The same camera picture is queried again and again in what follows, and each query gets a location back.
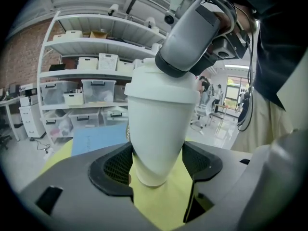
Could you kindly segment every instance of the white cup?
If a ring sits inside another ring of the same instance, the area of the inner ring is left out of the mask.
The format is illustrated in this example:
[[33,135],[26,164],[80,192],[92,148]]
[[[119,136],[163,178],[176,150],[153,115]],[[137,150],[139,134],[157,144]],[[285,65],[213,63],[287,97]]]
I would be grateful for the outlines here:
[[199,97],[195,76],[172,78],[157,68],[154,58],[144,59],[125,94],[137,177],[147,186],[162,185],[178,158]]

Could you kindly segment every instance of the office chair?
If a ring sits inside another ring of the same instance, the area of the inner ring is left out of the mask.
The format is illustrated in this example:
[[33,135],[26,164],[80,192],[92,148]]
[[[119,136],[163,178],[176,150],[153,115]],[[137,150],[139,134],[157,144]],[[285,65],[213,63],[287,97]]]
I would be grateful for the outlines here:
[[[4,128],[7,128],[7,126],[8,125],[5,124],[5,121],[3,119],[1,119],[1,117],[0,117],[0,130],[4,129]],[[10,135],[2,136],[0,134],[0,149],[2,150],[2,148],[5,148],[7,150],[8,147],[6,146],[6,144],[11,139],[12,139],[12,137]]]

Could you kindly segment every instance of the red brick wall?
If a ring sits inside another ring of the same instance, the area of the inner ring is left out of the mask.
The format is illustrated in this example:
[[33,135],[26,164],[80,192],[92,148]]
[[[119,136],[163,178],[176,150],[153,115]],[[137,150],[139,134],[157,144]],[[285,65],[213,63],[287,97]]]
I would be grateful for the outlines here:
[[[0,56],[0,88],[10,83],[20,85],[37,81],[37,69],[41,46],[50,25],[50,20],[32,25],[10,38]],[[56,34],[64,33],[60,24],[56,23],[49,40]],[[59,63],[60,55],[50,52],[43,61],[43,71],[48,71],[51,64]]]

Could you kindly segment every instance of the metal shelf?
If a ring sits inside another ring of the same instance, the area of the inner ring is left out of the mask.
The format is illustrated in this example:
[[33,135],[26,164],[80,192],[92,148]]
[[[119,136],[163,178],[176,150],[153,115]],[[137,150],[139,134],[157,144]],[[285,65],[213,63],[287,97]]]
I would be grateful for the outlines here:
[[121,102],[96,102],[96,103],[84,103],[83,105],[69,106],[63,104],[50,104],[42,105],[42,110],[64,110],[64,109],[78,109],[78,108],[99,108],[99,107],[113,107],[113,106],[128,106],[128,103]]
[[51,47],[62,57],[98,56],[99,53],[116,54],[122,59],[134,61],[155,57],[151,50],[128,43],[102,38],[75,38],[61,41],[49,41],[44,44]]
[[92,69],[66,69],[59,71],[42,72],[40,78],[56,77],[56,78],[91,78],[99,77],[105,79],[123,79],[130,80],[132,72],[118,72],[114,70],[92,70]]
[[166,37],[150,28],[133,21],[101,14],[72,14],[56,18],[65,31],[81,30],[83,32],[104,29],[109,37],[120,38],[138,45],[151,47],[162,43]]

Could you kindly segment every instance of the cardboard box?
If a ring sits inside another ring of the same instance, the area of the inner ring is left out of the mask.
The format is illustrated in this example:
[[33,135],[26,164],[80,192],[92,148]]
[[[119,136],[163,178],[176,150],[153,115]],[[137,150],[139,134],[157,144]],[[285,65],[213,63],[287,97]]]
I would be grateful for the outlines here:
[[96,38],[96,39],[106,39],[108,33],[103,33],[100,31],[91,31],[90,38]]

